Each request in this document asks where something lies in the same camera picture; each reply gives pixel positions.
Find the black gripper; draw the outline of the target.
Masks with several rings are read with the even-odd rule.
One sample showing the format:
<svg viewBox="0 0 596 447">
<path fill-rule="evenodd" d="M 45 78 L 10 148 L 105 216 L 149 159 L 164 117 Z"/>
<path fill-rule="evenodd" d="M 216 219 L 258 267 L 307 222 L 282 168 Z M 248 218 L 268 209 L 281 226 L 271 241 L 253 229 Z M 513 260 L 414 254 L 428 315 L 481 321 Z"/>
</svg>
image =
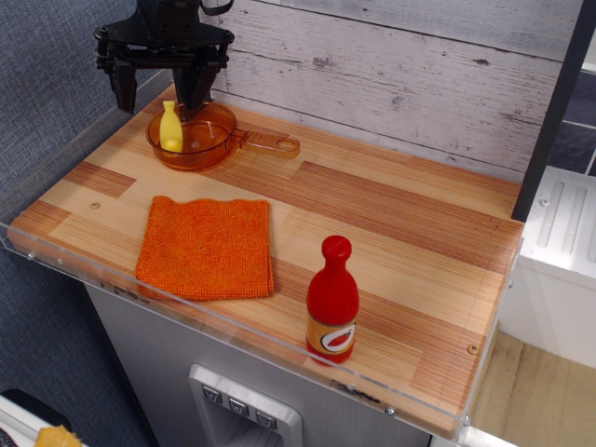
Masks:
<svg viewBox="0 0 596 447">
<path fill-rule="evenodd" d="M 219 16 L 233 4 L 139 1 L 129 18 L 96 28 L 97 67 L 110 75 L 118 109 L 134 113 L 136 69 L 181 69 L 179 102 L 188 110 L 186 116 L 194 117 L 210 102 L 211 86 L 234 42 L 231 32 L 201 22 L 199 14 Z"/>
</svg>

